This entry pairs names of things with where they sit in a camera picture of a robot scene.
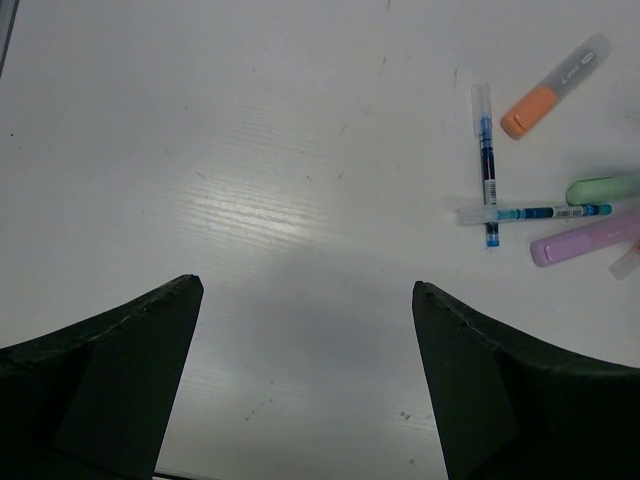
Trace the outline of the orange highlighter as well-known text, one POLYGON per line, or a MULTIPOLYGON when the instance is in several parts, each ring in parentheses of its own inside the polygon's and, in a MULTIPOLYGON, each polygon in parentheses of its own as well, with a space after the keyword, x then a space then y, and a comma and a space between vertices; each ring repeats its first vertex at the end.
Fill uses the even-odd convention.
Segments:
POLYGON ((526 135, 597 70, 612 48, 604 34, 590 36, 502 116, 505 133, 514 140, 526 135))

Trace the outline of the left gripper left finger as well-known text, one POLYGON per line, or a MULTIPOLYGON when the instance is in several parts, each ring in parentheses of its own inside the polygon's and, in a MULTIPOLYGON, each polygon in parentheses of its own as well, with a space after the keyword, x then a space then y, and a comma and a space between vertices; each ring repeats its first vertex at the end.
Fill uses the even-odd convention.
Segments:
POLYGON ((152 478, 203 294, 182 275, 3 348, 2 478, 152 478))

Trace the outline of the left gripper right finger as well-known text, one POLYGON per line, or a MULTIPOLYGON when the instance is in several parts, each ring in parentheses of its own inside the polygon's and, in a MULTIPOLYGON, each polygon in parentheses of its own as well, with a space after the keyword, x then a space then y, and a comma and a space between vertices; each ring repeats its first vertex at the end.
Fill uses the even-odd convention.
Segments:
POLYGON ((451 479, 635 479, 639 372, 418 282, 412 311, 451 479))

